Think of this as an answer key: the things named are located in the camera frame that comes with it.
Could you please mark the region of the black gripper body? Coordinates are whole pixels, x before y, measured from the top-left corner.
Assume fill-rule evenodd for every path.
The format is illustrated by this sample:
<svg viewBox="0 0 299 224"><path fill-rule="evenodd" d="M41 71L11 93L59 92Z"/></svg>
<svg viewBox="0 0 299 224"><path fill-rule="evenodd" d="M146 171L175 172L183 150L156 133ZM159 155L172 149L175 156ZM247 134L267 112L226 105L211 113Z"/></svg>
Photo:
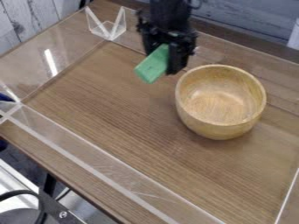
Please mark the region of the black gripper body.
<svg viewBox="0 0 299 224"><path fill-rule="evenodd" d="M199 0L150 0L148 10L136 13L136 30L163 33L164 44L184 43L192 55L196 32L191 26L192 10L199 9Z"/></svg>

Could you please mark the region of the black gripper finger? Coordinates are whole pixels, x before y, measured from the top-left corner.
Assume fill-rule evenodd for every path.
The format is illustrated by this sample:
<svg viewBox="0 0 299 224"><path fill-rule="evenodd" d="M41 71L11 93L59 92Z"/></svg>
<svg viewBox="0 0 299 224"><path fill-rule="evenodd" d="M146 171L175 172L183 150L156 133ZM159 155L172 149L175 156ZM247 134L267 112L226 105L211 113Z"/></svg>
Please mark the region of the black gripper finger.
<svg viewBox="0 0 299 224"><path fill-rule="evenodd" d="M164 43L164 34L160 31L142 31L142 38L144 44L144 52L147 55L150 55L155 51L155 49Z"/></svg>
<svg viewBox="0 0 299 224"><path fill-rule="evenodd" d="M168 61L166 70L168 75L178 74L186 68L188 57L188 46L184 43L172 42L168 45Z"/></svg>

